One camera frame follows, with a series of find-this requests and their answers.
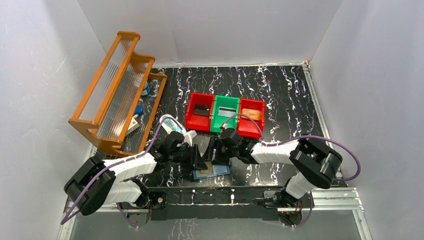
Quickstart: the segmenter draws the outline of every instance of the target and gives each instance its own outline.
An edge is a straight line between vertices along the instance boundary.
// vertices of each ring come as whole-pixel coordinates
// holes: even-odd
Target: red plastic bin
[[[240,106],[238,109],[238,113],[241,114],[242,109],[254,109],[260,111],[260,120],[255,120],[255,122],[260,127],[260,130],[263,131],[265,126],[265,102],[247,98],[240,98]],[[255,124],[243,116],[240,116],[238,118],[237,132],[243,137],[250,137],[256,139],[261,137],[261,133],[258,131],[258,128],[255,126]]]
[[[214,110],[215,95],[193,92],[188,102],[185,114],[185,128],[209,132],[211,130],[211,117]],[[210,106],[209,116],[194,114],[196,104]]]

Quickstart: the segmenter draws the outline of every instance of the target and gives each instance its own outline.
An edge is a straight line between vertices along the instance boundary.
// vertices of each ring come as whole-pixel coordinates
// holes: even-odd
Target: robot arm
[[[343,160],[323,141],[312,138],[267,146],[243,139],[233,128],[223,129],[219,138],[229,155],[246,164],[293,164],[299,170],[280,193],[269,199],[275,205],[294,207],[307,192],[315,188],[329,189]]]
[[[171,161],[181,164],[181,168],[192,171],[206,166],[196,144],[187,141],[183,134],[171,132],[163,142],[142,157],[128,156],[116,160],[101,160],[94,156],[66,183],[64,190],[75,201],[92,178],[102,169],[116,162],[126,161],[106,170],[94,182],[78,202],[77,207],[83,215],[90,215],[103,204],[128,202],[139,208],[147,206],[150,190],[137,179],[137,176],[160,170]],[[293,164],[299,173],[292,177],[284,188],[265,202],[273,206],[294,207],[299,199],[315,188],[330,188],[342,157],[322,141],[304,139],[281,146],[266,146],[257,140],[242,138],[233,128],[224,129],[219,138],[211,137],[205,155],[224,162],[237,157],[245,164],[282,163]]]

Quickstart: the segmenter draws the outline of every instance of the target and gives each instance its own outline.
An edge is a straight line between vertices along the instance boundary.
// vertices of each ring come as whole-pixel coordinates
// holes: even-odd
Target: small bottle
[[[146,96],[148,94],[150,94],[150,87],[149,87],[149,85],[147,84],[147,81],[146,81],[146,83],[144,84],[144,87],[143,87],[143,91],[141,92],[141,95]]]

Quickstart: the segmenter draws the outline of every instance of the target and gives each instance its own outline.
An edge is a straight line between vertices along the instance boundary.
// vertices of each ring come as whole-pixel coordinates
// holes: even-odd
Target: clear plastic panel
[[[218,208],[220,209],[217,209],[217,211],[238,213],[238,210],[234,207],[222,206]],[[75,217],[70,239],[361,239],[351,210],[314,210],[308,222],[294,230],[283,227],[280,221],[264,221],[261,218],[176,219],[177,213],[172,213],[168,215],[170,219],[150,220],[149,222],[147,222],[147,219],[149,219],[148,213],[132,213],[129,219],[137,223],[138,230],[130,227],[119,211],[97,211],[89,216],[78,214]],[[304,209],[302,211],[303,218],[307,214],[308,209]]]
[[[131,64],[128,65],[103,121],[98,128],[97,136],[109,139],[119,138],[148,64],[148,62],[136,63],[136,68],[142,70],[141,72],[136,72]]]
[[[113,82],[132,42],[132,39],[129,38],[122,38],[119,41],[118,46],[114,50],[109,62],[103,70],[103,73],[98,79],[91,96],[88,98],[85,107],[82,109],[79,119],[94,121],[94,118],[99,112],[100,106],[102,105],[111,83]]]
[[[153,105],[158,98],[158,92],[161,87],[162,81],[156,79],[148,79],[148,86],[150,88],[150,93],[148,95],[141,96],[138,100],[137,105],[140,105],[143,109],[143,113],[139,115],[135,120],[140,123],[140,127],[127,135],[123,141],[123,145],[120,148],[121,151],[128,153],[138,153],[140,145],[146,131],[150,132],[150,136],[153,136],[154,129],[158,125],[159,121],[156,120],[153,122],[151,129],[147,129],[147,124],[149,123],[149,118],[151,115],[155,115],[156,112],[153,112]]]

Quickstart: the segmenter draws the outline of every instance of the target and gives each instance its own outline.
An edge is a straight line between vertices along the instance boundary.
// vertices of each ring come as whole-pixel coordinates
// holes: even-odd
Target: orange plastic rack
[[[155,58],[134,52],[140,35],[120,31],[75,110],[71,124],[102,153],[125,157],[144,149],[167,76],[150,73]],[[138,152],[120,148],[148,79],[161,81]]]

